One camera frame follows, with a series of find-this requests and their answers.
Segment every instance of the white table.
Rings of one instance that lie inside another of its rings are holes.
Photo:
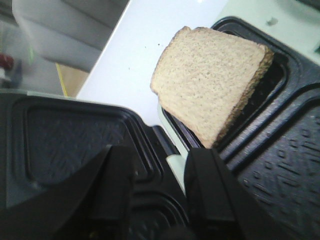
[[[124,106],[146,124],[161,125],[150,80],[162,51],[183,26],[211,27],[226,16],[320,64],[320,12],[296,0],[130,0],[77,98]],[[272,18],[277,23],[267,24]]]
[[[227,0],[131,0],[81,91],[80,100],[127,107],[161,125],[150,80],[183,26],[211,27]]]

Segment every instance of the whole wheat bread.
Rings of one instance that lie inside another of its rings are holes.
[[[151,89],[166,111],[211,148],[226,135],[272,59],[265,45],[185,26],[159,58]]]

